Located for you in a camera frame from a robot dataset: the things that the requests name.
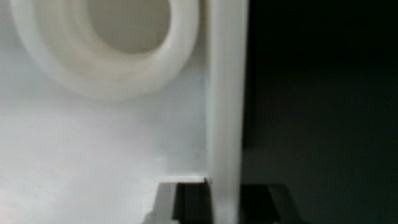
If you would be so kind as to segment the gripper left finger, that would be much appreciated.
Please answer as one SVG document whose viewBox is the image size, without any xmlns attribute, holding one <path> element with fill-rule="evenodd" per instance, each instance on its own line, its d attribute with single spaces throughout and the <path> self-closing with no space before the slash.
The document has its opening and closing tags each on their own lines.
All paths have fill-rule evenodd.
<svg viewBox="0 0 398 224">
<path fill-rule="evenodd" d="M 211 194 L 206 183 L 161 183 L 142 224 L 211 224 Z"/>
</svg>

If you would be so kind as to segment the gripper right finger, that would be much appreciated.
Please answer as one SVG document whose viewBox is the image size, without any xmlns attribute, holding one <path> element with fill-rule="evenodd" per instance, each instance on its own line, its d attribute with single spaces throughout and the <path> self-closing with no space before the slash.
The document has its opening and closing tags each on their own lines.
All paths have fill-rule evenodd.
<svg viewBox="0 0 398 224">
<path fill-rule="evenodd" d="M 239 224 L 305 224 L 287 187 L 245 184 L 239 192 Z"/>
</svg>

